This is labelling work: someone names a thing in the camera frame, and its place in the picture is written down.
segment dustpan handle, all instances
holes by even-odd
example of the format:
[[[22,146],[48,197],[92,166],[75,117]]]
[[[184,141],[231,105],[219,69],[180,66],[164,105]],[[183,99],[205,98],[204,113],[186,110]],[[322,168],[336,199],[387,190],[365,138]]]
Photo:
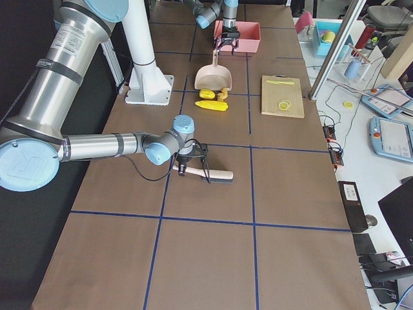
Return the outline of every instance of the dustpan handle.
[[[212,65],[214,67],[218,66],[218,51],[214,50],[214,52],[212,53]]]

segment desk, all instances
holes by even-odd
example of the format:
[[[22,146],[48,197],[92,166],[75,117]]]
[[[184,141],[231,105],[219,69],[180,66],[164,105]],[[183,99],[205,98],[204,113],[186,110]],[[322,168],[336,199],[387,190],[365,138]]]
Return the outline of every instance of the desk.
[[[325,19],[323,19],[323,21],[340,22],[338,20]],[[352,40],[354,42],[358,40],[358,37],[362,33],[364,27],[365,25],[362,21],[356,21],[351,31]],[[319,68],[314,70],[314,67],[312,66],[321,65],[323,58],[313,56],[309,43],[306,43],[308,38],[305,33],[299,34],[299,40],[302,42],[301,49],[303,51],[303,57],[306,61],[308,75],[310,77],[316,77]],[[381,52],[378,48],[375,49],[370,56],[370,60],[379,60],[372,65],[362,82],[353,82],[351,86],[358,89],[369,89],[372,88],[374,82],[376,82],[375,86],[388,83],[396,88],[401,88],[401,85],[397,80],[384,79],[383,76],[379,74],[379,70],[384,62],[384,59],[381,59],[381,57]],[[343,72],[346,67],[346,64],[336,65],[330,73],[329,78],[349,83],[349,81],[347,81],[347,79],[343,76]],[[334,112],[325,104],[335,86],[336,85],[331,82],[326,82],[323,85],[317,99],[317,107],[319,110],[325,112],[336,122],[338,122],[339,114]],[[366,233],[369,233],[376,251],[378,253],[384,253],[387,251],[401,252],[397,241],[394,239],[393,234],[383,218],[378,206],[378,201],[399,187],[400,180],[402,178],[413,175],[413,166],[408,163],[390,160],[375,155],[368,136],[368,123],[369,120],[375,116],[375,114],[364,105],[360,105],[357,109],[359,98],[359,94],[352,94],[349,91],[338,87],[332,93],[328,101],[328,104],[341,114],[340,123],[336,126],[336,136],[337,142],[340,143],[341,146],[345,146],[343,158],[345,166],[337,170],[336,178],[337,181],[355,181],[358,186],[358,191],[365,214],[371,214],[378,219],[378,225],[366,231]],[[353,102],[354,108],[350,110],[345,108],[342,105],[344,101]],[[347,139],[345,139],[356,109],[356,117],[353,120]],[[399,115],[395,119],[413,123],[411,118],[403,115]],[[368,295],[373,309],[380,309],[374,293],[369,291]]]
[[[262,75],[309,86],[290,9],[239,7],[240,20],[261,23],[261,44],[254,55],[220,57],[233,76],[225,113],[194,105],[213,29],[183,12],[162,1],[150,23],[157,64],[175,75],[169,106],[119,96],[105,132],[160,134],[188,114],[211,168],[234,171],[235,182],[174,173],[148,183],[124,159],[92,162],[34,310],[368,309],[316,104],[303,100],[304,119],[260,113]],[[168,168],[132,158],[151,178]]]

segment white screen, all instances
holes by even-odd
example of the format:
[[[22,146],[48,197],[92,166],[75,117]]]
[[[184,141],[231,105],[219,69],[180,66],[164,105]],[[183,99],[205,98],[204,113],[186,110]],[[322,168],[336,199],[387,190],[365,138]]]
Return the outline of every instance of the white screen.
[[[410,136],[406,125],[380,120],[380,127],[385,152],[402,157],[412,157]]]
[[[411,100],[409,97],[406,97],[405,95],[398,92],[397,90],[391,90],[391,89],[380,92],[376,97],[395,103],[399,106],[403,106],[405,103]],[[387,105],[386,103],[378,101],[373,98],[370,98],[369,101],[371,102],[371,104],[373,104],[374,106],[376,106],[377,108],[379,108],[386,114],[390,114],[396,109],[395,107],[391,105]]]

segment label on robot arm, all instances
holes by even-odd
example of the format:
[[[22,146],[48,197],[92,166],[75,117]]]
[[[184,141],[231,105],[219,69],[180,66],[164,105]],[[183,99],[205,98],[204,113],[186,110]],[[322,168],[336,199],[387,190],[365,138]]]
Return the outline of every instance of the label on robot arm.
[[[343,184],[344,187],[344,192],[346,194],[346,199],[356,202],[358,201],[357,194],[356,194],[356,188],[354,185],[351,184]]]
[[[77,57],[85,40],[86,33],[83,30],[62,24],[50,48],[63,49],[67,54]]]

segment blue cable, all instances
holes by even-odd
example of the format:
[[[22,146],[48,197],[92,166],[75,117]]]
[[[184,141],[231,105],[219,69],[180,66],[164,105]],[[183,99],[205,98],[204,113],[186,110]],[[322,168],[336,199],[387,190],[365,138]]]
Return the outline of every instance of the blue cable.
[[[411,286],[408,287],[408,289],[403,293],[403,295],[401,295],[401,298],[399,299],[398,304],[395,306],[394,310],[397,310],[398,307],[401,305],[403,299],[406,297],[406,295],[408,294],[408,292],[410,292],[410,290],[413,288],[413,284]]]

